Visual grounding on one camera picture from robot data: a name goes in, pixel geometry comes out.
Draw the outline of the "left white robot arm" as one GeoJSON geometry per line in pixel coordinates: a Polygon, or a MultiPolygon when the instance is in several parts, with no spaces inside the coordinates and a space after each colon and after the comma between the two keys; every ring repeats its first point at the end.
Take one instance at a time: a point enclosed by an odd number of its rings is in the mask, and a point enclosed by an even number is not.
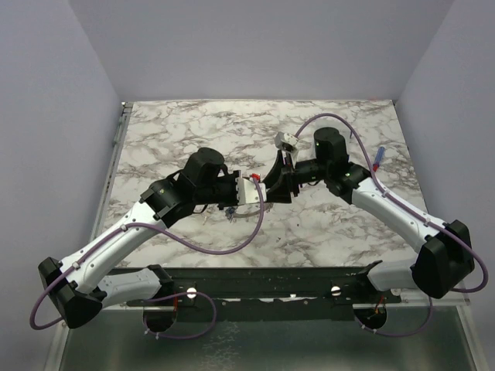
{"type": "Polygon", "coordinates": [[[102,279],[133,250],[193,214],[200,205],[237,203],[240,171],[228,171],[224,157],[212,148],[193,153],[184,168],[154,181],[111,228],[77,252],[38,266],[44,289],[69,328],[91,321],[111,291],[102,279]]]}

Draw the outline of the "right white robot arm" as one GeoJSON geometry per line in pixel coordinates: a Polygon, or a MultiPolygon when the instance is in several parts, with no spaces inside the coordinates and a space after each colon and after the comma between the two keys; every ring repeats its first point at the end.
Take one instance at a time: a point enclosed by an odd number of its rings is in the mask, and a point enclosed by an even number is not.
{"type": "Polygon", "coordinates": [[[378,260],[366,266],[355,284],[361,301],[372,302],[391,289],[418,289],[440,299],[473,271],[465,224],[434,218],[374,181],[372,172],[349,160],[346,141],[335,128],[320,128],[313,138],[316,157],[299,161],[298,138],[277,133],[278,153],[263,181],[267,201],[290,203],[302,185],[324,182],[334,196],[378,218],[417,254],[415,259],[378,260]]]}

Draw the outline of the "perforated metal ring disc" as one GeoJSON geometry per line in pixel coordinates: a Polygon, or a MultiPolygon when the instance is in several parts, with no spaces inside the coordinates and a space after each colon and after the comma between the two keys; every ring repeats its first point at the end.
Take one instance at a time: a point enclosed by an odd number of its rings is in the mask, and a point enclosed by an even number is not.
{"type": "Polygon", "coordinates": [[[261,213],[260,209],[252,210],[252,211],[246,211],[246,212],[239,212],[237,209],[235,209],[232,213],[230,218],[232,220],[234,219],[246,219],[252,216],[258,216],[261,213]]]}

